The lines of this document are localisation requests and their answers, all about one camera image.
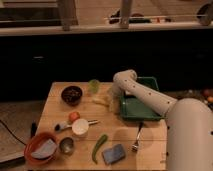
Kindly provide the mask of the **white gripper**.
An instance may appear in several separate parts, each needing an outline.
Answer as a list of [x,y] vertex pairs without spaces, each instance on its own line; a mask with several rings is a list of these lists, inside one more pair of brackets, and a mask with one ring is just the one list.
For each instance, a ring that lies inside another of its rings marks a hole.
[[112,85],[107,91],[107,99],[109,103],[109,111],[112,113],[118,113],[120,111],[120,97],[123,90],[116,85]]

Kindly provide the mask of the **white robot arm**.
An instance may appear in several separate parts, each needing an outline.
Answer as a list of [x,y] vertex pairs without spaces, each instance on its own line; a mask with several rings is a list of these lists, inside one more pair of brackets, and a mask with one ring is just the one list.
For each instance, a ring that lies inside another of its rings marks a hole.
[[113,75],[110,95],[130,92],[163,116],[167,125],[167,171],[213,171],[213,112],[195,98],[176,99],[137,82],[133,69]]

